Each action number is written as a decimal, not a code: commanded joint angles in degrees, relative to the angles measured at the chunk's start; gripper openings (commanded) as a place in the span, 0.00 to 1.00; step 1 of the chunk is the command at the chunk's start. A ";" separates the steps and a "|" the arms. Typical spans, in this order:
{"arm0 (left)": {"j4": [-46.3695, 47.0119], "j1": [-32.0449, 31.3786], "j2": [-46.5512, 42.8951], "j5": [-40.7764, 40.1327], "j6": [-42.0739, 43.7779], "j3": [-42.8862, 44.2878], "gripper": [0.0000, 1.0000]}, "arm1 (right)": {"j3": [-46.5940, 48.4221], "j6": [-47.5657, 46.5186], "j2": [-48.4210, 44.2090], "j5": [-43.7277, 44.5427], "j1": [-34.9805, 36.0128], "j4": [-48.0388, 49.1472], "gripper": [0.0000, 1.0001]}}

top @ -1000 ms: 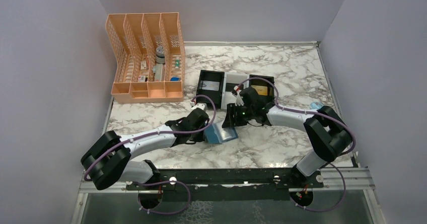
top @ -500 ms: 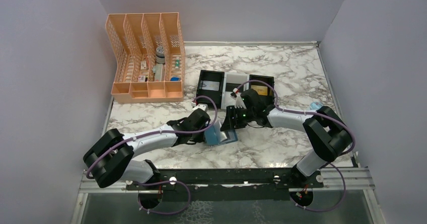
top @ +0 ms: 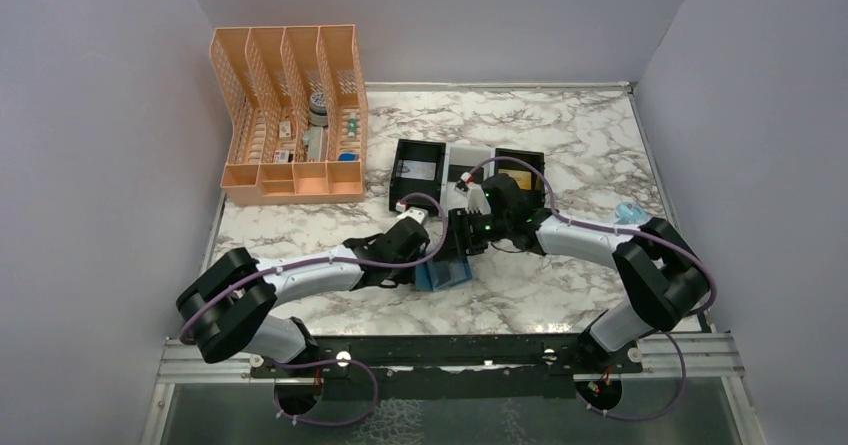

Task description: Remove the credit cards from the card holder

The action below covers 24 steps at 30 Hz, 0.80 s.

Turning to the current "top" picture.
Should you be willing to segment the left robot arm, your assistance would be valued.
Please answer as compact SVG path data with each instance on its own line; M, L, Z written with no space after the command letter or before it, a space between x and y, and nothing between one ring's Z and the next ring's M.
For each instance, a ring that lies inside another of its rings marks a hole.
M324 293L394 286L421 263L429 243L418 221L402 218L384 233L295 259L259 259L244 247L233 249L178 297L179 338L209 364L244 352L302 375L318 358L317 342L302 320L271 311Z

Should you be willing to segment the blue card holder wallet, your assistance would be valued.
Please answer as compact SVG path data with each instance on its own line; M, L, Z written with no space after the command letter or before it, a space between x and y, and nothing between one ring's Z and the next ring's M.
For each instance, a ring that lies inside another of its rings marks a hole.
M415 289L420 292L439 292L472 279L472 269L466 258L430 260L415 268Z

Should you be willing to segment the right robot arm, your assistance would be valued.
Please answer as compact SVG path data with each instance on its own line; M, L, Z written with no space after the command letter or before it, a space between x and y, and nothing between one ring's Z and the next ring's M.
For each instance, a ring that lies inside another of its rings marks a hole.
M613 225L558 217L506 174L458 189L466 195L480 192L485 203L471 211L449 211L437 259L480 255L491 243L508 240L521 252L577 258L618 272L625 299L577 338L574 356L589 371L604 370L643 335L672 330L710 290L691 249L665 219Z

